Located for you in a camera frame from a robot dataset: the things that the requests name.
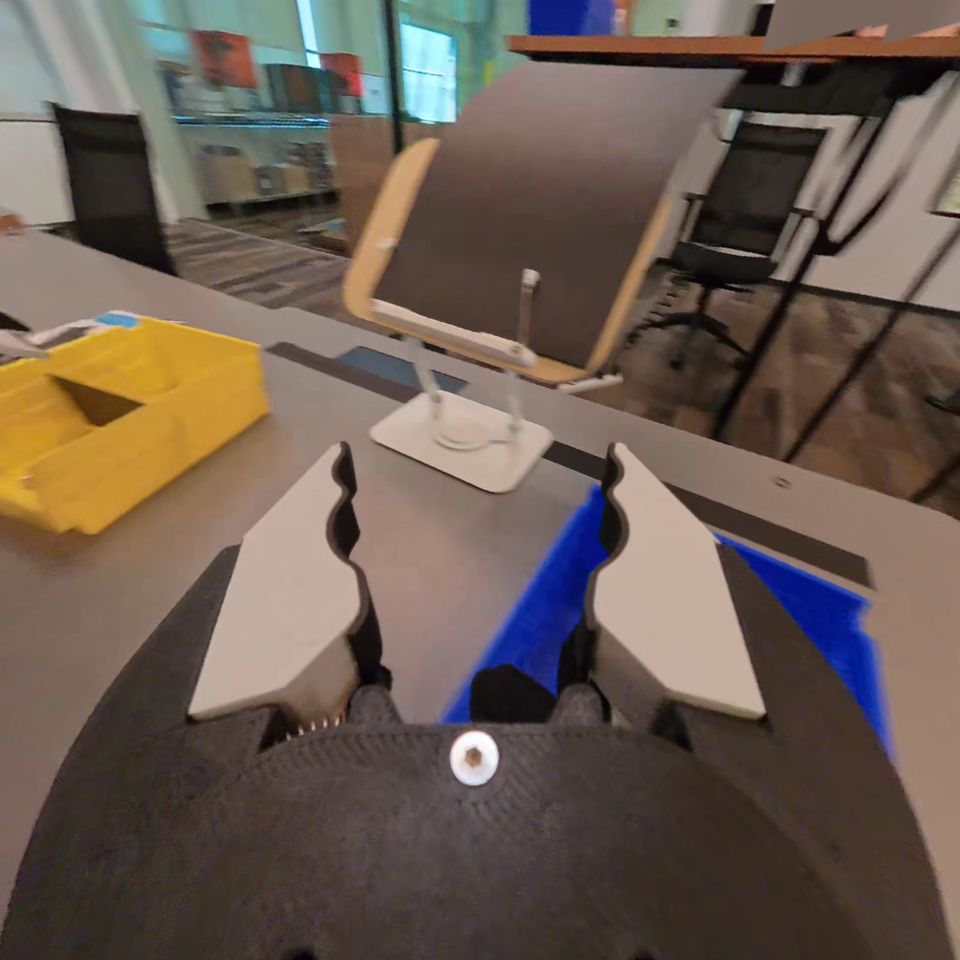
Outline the black bin divider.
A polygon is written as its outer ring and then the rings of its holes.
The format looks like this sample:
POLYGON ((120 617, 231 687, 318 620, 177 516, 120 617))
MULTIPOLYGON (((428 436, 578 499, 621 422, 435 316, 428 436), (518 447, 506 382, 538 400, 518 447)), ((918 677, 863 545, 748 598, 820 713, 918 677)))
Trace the black bin divider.
POLYGON ((97 428, 106 427, 143 407, 143 403, 57 375, 54 385, 77 407, 84 419, 97 428))

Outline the white blue leaflet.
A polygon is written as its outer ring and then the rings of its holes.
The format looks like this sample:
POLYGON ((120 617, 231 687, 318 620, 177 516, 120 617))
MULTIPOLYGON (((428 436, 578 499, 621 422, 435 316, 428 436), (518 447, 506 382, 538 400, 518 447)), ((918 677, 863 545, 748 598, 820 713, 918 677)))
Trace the white blue leaflet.
POLYGON ((92 318, 72 320, 47 330, 24 333, 21 340, 37 350, 48 352, 55 347, 110 330, 135 330, 142 327, 147 320, 153 319, 154 317, 129 311, 111 310, 92 318))

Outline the blue storage bin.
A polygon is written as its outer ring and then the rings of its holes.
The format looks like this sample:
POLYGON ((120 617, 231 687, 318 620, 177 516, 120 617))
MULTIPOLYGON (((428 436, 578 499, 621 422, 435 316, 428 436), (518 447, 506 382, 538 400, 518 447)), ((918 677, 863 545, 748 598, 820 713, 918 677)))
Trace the blue storage bin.
POLYGON ((527 34, 606 37, 615 32, 618 1, 528 1, 527 34))
MULTIPOLYGON (((871 602, 826 578, 875 586, 866 558, 692 491, 669 490, 733 545, 846 685, 889 755, 893 740, 878 645, 865 629, 871 602)), ((554 694, 561 648, 578 623, 591 574, 606 554, 599 486, 570 515, 492 641, 471 667, 441 723, 470 720, 470 688, 482 669, 518 668, 554 694)))

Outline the tall wooden table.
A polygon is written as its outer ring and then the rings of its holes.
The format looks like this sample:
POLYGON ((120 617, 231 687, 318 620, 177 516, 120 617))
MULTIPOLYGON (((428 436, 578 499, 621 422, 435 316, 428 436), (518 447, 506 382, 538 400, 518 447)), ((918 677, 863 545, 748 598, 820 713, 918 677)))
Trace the tall wooden table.
POLYGON ((537 63, 741 68, 746 76, 726 98, 730 110, 756 114, 760 106, 769 105, 776 114, 858 118, 858 127, 846 141, 846 148, 855 151, 854 158, 829 207, 823 214, 813 215, 815 233, 716 414, 711 438, 721 443, 729 441, 729 428, 743 396, 785 326, 788 312, 816 261, 838 257, 881 214, 907 177, 910 158, 846 234, 831 234, 897 104, 928 94, 944 76, 952 74, 951 86, 928 114, 927 128, 933 131, 958 96, 958 36, 933 33, 885 43, 876 36, 849 32, 771 52, 762 51, 763 42, 766 37, 748 35, 517 34, 506 38, 511 53, 537 63))

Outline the black pole stand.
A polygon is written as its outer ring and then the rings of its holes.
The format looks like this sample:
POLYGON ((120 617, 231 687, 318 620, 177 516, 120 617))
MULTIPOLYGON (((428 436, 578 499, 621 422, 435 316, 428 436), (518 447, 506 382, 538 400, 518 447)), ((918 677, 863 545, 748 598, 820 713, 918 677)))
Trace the black pole stand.
POLYGON ((402 49, 398 2, 381 1, 383 33, 390 89, 390 117, 397 143, 402 142, 404 102, 402 88, 402 49))

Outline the black mesh office chair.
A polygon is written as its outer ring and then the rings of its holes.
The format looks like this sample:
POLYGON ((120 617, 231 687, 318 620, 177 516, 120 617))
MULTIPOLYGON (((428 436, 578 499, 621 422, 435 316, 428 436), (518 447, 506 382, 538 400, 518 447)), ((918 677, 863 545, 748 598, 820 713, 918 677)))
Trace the black mesh office chair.
POLYGON ((773 278, 800 227, 815 216, 799 198, 829 132, 738 124, 705 191, 683 197, 678 239, 666 260, 669 284, 648 318, 628 333, 628 349, 647 331, 684 330, 669 360, 671 369, 681 370, 703 333, 733 351, 732 365, 743 368, 751 351, 710 314, 710 301, 718 292, 750 293, 773 278))

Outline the storage shelf with boxes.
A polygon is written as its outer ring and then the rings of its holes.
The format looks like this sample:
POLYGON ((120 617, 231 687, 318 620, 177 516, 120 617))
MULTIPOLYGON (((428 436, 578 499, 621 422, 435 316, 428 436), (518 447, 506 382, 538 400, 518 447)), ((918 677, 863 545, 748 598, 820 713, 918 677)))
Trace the storage shelf with boxes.
POLYGON ((207 210, 318 201, 337 192, 335 122, 390 113, 386 81, 345 62, 299 62, 246 35, 143 23, 207 210))

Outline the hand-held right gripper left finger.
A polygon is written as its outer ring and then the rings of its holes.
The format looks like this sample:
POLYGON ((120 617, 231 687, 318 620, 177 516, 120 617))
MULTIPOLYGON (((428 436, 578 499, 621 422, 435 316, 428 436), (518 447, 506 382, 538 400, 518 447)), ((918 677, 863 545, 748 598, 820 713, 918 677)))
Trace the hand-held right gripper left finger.
POLYGON ((391 688, 360 537, 354 457, 334 443, 250 528, 189 705, 194 721, 277 709, 332 722, 360 687, 391 688))

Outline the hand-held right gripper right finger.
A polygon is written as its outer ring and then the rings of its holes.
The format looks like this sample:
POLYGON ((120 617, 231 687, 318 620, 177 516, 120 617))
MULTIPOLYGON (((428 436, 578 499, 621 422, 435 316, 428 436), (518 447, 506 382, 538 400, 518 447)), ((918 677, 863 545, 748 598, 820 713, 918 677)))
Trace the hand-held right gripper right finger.
POLYGON ((583 603, 587 673, 616 718, 680 704, 758 722, 762 690, 712 531, 622 442, 601 484, 606 560, 583 603))

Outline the yellow storage bin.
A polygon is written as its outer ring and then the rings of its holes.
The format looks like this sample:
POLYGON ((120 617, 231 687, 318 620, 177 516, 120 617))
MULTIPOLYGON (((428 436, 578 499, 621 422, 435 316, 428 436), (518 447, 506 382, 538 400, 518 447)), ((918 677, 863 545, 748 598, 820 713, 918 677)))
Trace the yellow storage bin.
POLYGON ((268 415, 261 347, 160 318, 2 365, 1 514, 97 535, 268 415), (58 376, 143 403, 89 424, 58 376))

